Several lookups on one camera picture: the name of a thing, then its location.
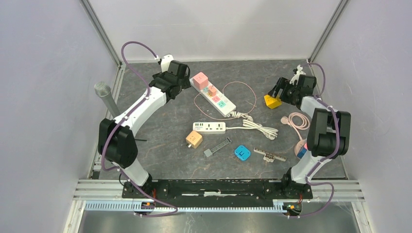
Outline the pink round socket base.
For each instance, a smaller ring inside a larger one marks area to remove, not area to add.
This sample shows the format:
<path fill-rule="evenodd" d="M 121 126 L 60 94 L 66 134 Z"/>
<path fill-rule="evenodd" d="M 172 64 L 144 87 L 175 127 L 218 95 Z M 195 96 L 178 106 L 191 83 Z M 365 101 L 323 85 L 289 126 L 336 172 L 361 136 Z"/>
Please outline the pink round socket base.
<path fill-rule="evenodd" d="M 298 153 L 301 151 L 301 149 L 305 147 L 306 142 L 307 141 L 305 139 L 302 139 L 295 145 L 295 147 L 294 147 L 295 155 L 298 155 Z"/>

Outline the blue plug adapter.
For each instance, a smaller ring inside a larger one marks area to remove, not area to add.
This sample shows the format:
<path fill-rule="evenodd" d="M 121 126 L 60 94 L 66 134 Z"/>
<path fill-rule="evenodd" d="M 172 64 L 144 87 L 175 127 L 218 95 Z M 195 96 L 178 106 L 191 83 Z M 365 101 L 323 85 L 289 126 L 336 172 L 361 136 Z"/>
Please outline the blue plug adapter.
<path fill-rule="evenodd" d="M 244 145 L 239 145 L 235 150 L 234 150 L 234 155 L 239 158 L 241 161 L 246 161 L 250 155 L 251 152 L 248 148 L 246 148 Z"/>

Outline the yellow cube plug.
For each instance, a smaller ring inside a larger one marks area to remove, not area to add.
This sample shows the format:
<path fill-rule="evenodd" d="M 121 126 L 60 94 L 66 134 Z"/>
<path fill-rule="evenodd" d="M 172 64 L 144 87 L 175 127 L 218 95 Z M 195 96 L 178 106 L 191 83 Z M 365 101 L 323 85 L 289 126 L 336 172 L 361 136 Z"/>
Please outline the yellow cube plug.
<path fill-rule="evenodd" d="M 265 101 L 266 106 L 269 109 L 277 108 L 282 104 L 282 101 L 280 100 L 280 98 L 274 98 L 270 95 L 265 95 L 264 101 Z"/>

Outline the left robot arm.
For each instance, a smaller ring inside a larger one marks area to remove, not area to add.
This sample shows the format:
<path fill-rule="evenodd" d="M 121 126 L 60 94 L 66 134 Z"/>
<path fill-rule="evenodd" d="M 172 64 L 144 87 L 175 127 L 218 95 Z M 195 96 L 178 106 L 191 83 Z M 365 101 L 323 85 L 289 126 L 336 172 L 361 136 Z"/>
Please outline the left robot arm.
<path fill-rule="evenodd" d="M 110 162 L 133 183 L 141 198 L 151 195 L 150 174 L 137 159 L 135 136 L 142 125 L 160 107 L 191 86 L 190 68 L 176 60 L 161 61 L 162 71 L 154 74 L 143 95 L 114 119 L 103 119 L 99 125 L 98 152 L 102 163 Z"/>

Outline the pink cube plug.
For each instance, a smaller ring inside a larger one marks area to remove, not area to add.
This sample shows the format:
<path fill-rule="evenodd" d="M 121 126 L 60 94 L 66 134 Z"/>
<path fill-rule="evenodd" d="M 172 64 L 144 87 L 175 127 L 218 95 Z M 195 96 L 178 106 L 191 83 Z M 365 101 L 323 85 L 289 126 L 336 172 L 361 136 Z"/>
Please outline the pink cube plug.
<path fill-rule="evenodd" d="M 192 78 L 192 81 L 194 87 L 196 87 L 198 90 L 203 90 L 209 86 L 208 77 L 203 72 L 196 74 Z"/>

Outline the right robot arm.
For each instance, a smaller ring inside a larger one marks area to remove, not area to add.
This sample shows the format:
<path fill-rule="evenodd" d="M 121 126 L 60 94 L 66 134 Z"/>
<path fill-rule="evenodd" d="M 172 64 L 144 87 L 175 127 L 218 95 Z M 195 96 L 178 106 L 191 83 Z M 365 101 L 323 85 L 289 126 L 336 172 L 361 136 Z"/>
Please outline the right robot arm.
<path fill-rule="evenodd" d="M 349 149 L 351 114 L 335 110 L 320 96 L 314 95 L 316 84 L 314 76 L 299 75 L 297 81 L 281 77 L 268 93 L 311 116 L 306 138 L 307 150 L 282 178 L 280 190 L 287 198 L 293 198 L 300 190 L 308 189 L 313 175 L 324 164 L 345 155 Z"/>

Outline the beige dragon plug adapter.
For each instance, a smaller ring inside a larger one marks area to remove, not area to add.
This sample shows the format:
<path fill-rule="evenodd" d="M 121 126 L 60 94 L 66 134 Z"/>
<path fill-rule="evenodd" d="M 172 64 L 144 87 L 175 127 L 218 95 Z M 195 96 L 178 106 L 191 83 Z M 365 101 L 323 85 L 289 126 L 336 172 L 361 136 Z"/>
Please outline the beige dragon plug adapter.
<path fill-rule="evenodd" d="M 186 137 L 188 148 L 196 149 L 202 143 L 203 137 L 197 131 L 191 131 Z"/>

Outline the long white power strip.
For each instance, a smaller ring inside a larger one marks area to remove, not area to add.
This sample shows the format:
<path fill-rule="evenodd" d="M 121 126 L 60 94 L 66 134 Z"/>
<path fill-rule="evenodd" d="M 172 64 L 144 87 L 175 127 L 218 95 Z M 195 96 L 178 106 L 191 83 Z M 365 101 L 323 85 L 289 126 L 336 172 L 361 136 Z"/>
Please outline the long white power strip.
<path fill-rule="evenodd" d="M 189 80 L 191 85 L 193 85 L 192 78 Z M 203 90 L 198 90 L 196 87 L 194 87 L 222 116 L 224 117 L 229 117 L 230 113 L 236 110 L 236 105 L 229 100 L 228 97 L 226 97 L 220 90 L 217 88 L 217 94 L 214 97 L 210 97 L 208 95 L 208 87 L 203 89 Z"/>

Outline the dark blue cube socket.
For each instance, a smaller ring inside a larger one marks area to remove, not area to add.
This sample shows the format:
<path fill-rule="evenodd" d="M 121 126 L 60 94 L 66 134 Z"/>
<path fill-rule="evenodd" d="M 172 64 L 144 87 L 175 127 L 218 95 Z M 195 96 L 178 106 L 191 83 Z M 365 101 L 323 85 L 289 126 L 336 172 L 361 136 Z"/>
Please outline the dark blue cube socket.
<path fill-rule="evenodd" d="M 301 150 L 299 150 L 298 153 L 296 154 L 296 157 L 299 159 L 302 159 L 306 152 L 307 152 L 306 148 L 301 148 Z"/>

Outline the small orange plug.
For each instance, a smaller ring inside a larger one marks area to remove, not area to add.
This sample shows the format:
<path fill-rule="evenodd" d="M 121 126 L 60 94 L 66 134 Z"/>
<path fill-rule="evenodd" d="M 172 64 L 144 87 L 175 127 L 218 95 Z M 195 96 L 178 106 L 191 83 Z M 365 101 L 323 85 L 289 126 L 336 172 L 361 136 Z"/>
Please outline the small orange plug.
<path fill-rule="evenodd" d="M 211 85 L 211 86 L 208 87 L 207 92 L 208 92 L 208 95 L 209 95 L 210 97 L 214 97 L 214 96 L 216 96 L 216 94 L 217 94 L 217 89 L 216 89 L 215 86 L 212 86 L 212 85 Z"/>

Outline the small white power strip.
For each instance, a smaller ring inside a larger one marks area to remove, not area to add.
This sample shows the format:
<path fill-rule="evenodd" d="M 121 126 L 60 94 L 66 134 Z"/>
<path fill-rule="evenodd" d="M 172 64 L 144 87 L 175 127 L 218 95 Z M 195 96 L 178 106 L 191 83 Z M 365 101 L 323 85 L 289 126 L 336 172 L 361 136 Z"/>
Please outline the small white power strip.
<path fill-rule="evenodd" d="M 226 132 L 225 122 L 194 122 L 192 130 L 204 134 L 224 134 Z"/>

